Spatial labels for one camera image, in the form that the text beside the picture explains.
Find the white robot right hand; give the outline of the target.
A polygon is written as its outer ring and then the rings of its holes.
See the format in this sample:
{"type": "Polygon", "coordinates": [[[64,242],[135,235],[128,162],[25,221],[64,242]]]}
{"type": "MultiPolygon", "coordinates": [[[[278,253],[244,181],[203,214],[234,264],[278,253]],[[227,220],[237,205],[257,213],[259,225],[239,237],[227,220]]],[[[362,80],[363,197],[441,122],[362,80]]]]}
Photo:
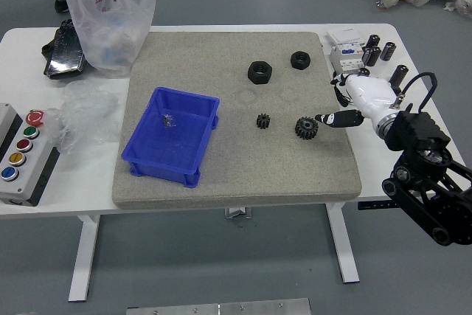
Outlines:
{"type": "Polygon", "coordinates": [[[391,105],[396,95],[390,84],[378,77],[363,75],[339,75],[344,90],[349,94],[354,109],[331,114],[317,114],[315,120],[333,128],[359,126],[365,118],[371,120],[375,132],[380,135],[387,123],[393,121],[399,110],[391,105]]]}

